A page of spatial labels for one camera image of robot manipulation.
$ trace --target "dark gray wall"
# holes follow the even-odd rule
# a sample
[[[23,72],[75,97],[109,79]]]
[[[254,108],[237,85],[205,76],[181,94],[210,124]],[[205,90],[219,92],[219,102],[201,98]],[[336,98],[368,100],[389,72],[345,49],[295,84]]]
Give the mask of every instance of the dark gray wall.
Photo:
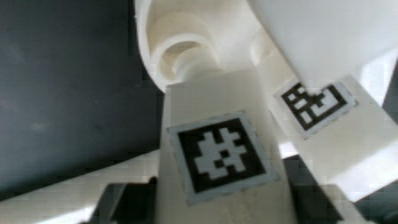
[[[0,200],[158,148],[132,7],[0,1]]]

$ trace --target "printed marker sticker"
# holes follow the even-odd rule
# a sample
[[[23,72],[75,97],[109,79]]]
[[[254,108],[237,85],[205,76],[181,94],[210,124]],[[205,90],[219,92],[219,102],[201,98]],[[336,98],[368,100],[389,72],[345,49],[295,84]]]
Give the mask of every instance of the printed marker sticker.
[[[304,138],[308,138],[329,123],[343,116],[357,105],[354,96],[343,84],[331,84],[322,93],[309,95],[299,81],[276,94]]]
[[[244,112],[169,128],[189,204],[277,180]]]

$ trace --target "white surface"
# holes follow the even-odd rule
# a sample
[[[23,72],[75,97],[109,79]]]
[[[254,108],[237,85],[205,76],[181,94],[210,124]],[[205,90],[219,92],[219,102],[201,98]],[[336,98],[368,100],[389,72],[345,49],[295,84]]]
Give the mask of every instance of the white surface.
[[[253,67],[251,44],[263,30],[247,1],[242,0],[137,0],[137,27],[141,55],[155,83],[165,91],[169,84],[185,80],[190,71],[173,70],[178,60],[171,56],[197,57],[203,70],[194,62],[194,71],[231,72]],[[181,43],[185,48],[171,55]]]
[[[162,133],[157,224],[295,223],[293,204],[281,156],[272,137],[272,120],[251,71],[190,80],[167,89],[164,129],[245,111],[281,181],[189,206],[169,134]]]
[[[309,90],[398,50],[396,0],[249,2]]]
[[[158,173],[158,151],[0,202],[0,224],[87,221],[110,183],[144,183]]]
[[[277,92],[295,78],[277,53],[258,69],[260,74],[267,74],[263,89],[269,93]],[[343,84],[359,105],[308,140],[300,137],[274,97],[270,108],[318,182],[336,184],[348,199],[357,201],[398,179],[398,165],[391,159],[398,158],[398,151],[393,150],[398,127],[356,80],[345,79]]]

